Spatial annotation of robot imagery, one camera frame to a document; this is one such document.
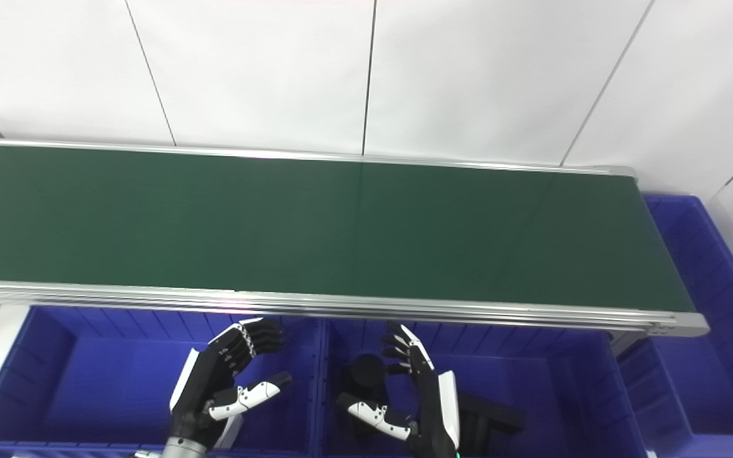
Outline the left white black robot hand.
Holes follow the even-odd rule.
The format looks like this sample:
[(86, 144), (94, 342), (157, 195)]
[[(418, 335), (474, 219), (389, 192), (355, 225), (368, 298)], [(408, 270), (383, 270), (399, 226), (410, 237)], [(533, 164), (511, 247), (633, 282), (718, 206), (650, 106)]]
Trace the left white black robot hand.
[(282, 350), (285, 336), (275, 319), (252, 318), (230, 325), (192, 350), (172, 392), (165, 457), (204, 457), (222, 439), (230, 420), (276, 397), (291, 383), (287, 372), (236, 386), (235, 378), (262, 354)]

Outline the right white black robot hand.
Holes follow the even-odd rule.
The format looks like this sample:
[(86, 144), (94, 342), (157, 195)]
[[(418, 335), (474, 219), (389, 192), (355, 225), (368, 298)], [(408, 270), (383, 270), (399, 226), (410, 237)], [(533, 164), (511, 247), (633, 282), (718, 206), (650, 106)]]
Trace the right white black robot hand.
[(414, 457), (459, 457), (459, 395), (453, 371), (438, 373), (424, 343), (404, 324), (389, 320), (381, 336), (382, 354), (398, 360), (390, 374), (407, 375), (415, 384), (419, 415), (402, 415), (390, 406), (341, 393), (335, 400), (354, 419), (404, 441)]

